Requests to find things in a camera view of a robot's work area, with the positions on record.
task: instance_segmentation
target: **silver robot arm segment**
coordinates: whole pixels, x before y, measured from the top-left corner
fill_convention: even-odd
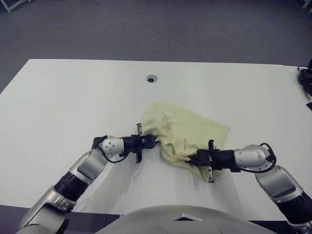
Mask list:
[[[209,182],[214,182],[214,170],[254,173],[260,187],[287,218],[289,225],[299,234],[312,234],[312,199],[286,169],[276,165],[276,157],[268,144],[217,150],[210,140],[208,150],[198,150],[190,159],[189,163],[193,165],[208,166]]]
[[[156,144],[155,139],[153,135],[141,136],[140,132],[139,135],[119,138],[96,137],[92,149],[83,154],[26,213],[17,233],[34,233],[34,229],[38,227],[43,234],[62,234],[69,222],[67,214],[72,211],[79,197],[103,171],[107,162],[119,162],[129,153],[136,153],[136,161],[139,163],[142,160],[141,150],[153,148]],[[111,159],[116,155],[122,159],[112,161]]]

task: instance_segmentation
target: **cable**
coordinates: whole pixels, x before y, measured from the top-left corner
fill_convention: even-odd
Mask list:
[[[268,156],[267,158],[270,157],[270,160],[273,161],[272,165],[269,168],[267,168],[267,169],[265,169],[263,171],[247,170],[245,168],[238,167],[238,166],[236,166],[236,165],[234,165],[234,164],[232,164],[230,162],[227,162],[225,160],[222,160],[220,158],[218,158],[218,160],[220,160],[220,161],[230,165],[232,168],[236,168],[236,169],[239,169],[239,170],[244,171],[244,172],[250,172],[250,173],[265,173],[265,172],[268,172],[268,171],[272,170],[275,167],[275,165],[276,165],[276,156],[275,156],[275,154],[274,154],[274,152],[273,152],[273,150],[272,150],[272,148],[270,147],[269,144],[267,144],[267,143],[260,144],[260,146],[262,146],[262,145],[265,145],[265,146],[268,147],[268,149],[269,149],[268,151],[270,153],[270,156]]]
[[[106,156],[106,154],[103,152],[103,150],[101,149],[101,147],[100,147],[99,145],[97,146],[97,148],[101,151],[101,153],[103,154],[104,158],[105,158],[107,161],[109,161],[110,163],[118,163],[118,162],[122,162],[123,160],[125,160],[125,159],[128,157],[129,153],[131,153],[131,150],[133,149],[133,146],[134,146],[134,145],[132,145],[132,146],[129,148],[128,152],[124,152],[125,157],[123,157],[122,159],[117,160],[117,161],[111,161],[111,160]]]

